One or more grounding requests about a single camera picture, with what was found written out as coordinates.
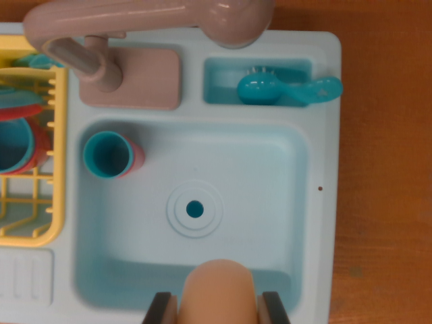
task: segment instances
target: dish rack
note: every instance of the dish rack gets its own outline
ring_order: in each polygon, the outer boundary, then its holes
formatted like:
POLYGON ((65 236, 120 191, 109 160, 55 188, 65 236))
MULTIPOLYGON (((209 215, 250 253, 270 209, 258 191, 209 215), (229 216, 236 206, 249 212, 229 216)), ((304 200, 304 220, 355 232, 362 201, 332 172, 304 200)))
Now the dish rack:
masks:
POLYGON ((64 224, 68 71, 10 67, 36 53, 23 36, 0 36, 0 84, 32 90, 46 101, 34 118, 53 140, 49 160, 20 175, 0 175, 0 246, 37 247, 53 241, 64 224))

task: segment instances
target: sink compartment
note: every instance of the sink compartment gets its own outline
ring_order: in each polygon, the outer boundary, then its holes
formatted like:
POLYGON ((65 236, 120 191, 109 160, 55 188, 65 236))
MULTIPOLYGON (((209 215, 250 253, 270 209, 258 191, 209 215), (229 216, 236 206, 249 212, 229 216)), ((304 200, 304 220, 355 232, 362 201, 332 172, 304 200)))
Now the sink compartment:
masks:
POLYGON ((89 303, 146 309, 156 292, 180 297, 195 266, 231 259, 252 270, 257 294, 277 290, 287 310, 296 306, 308 157, 295 130, 101 120, 82 135, 76 159, 76 284, 89 303), (90 175, 82 149, 101 130, 142 146, 144 166, 119 180, 90 175), (194 201, 200 217, 188 216, 194 201))
MULTIPOLYGON (((286 83, 305 83, 311 79, 312 64, 307 59, 217 58, 205 61, 204 100, 215 105, 244 105, 237 85, 251 73, 265 67, 286 83)), ((304 103, 283 95, 275 106, 305 107, 304 103)))

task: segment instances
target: toy sink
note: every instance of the toy sink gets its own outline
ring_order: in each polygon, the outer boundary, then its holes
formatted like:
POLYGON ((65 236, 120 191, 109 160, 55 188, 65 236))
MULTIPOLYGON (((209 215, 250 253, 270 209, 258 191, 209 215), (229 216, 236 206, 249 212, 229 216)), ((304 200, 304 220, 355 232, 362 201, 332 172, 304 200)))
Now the toy sink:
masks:
MULTIPOLYGON (((0 24, 0 34, 21 33, 0 24)), ((182 103, 173 111, 89 107, 70 73, 65 224, 46 246, 0 248, 0 322, 140 323, 156 292, 180 297, 195 266, 231 259, 252 271, 257 294, 279 292, 293 323, 326 323, 340 101, 248 106, 236 85, 254 66, 292 82, 340 77, 338 39, 268 31, 233 51, 178 29, 111 45, 177 51, 182 103), (101 130, 139 144, 144 167, 118 180, 90 175, 82 151, 101 130)))

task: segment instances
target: grooved drain area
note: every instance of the grooved drain area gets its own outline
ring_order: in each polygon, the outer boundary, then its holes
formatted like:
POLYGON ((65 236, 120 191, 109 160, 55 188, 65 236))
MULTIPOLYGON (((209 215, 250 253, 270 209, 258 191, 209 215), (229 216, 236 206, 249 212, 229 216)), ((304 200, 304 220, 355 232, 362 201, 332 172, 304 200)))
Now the grooved drain area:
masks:
POLYGON ((206 182, 186 182, 177 187, 168 199, 167 216, 171 226, 190 238, 201 238, 216 230, 222 215, 221 196, 206 182))

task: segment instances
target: orange wooden surface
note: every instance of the orange wooden surface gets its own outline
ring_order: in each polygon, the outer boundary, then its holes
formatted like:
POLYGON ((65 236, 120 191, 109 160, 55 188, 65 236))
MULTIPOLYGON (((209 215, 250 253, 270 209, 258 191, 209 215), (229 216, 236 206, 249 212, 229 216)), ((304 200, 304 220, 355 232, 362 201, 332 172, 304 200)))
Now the orange wooden surface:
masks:
MULTIPOLYGON (((0 21, 40 2, 0 0, 0 21)), ((432 323, 432 6, 277 0, 271 27, 342 42, 330 323, 432 323)))

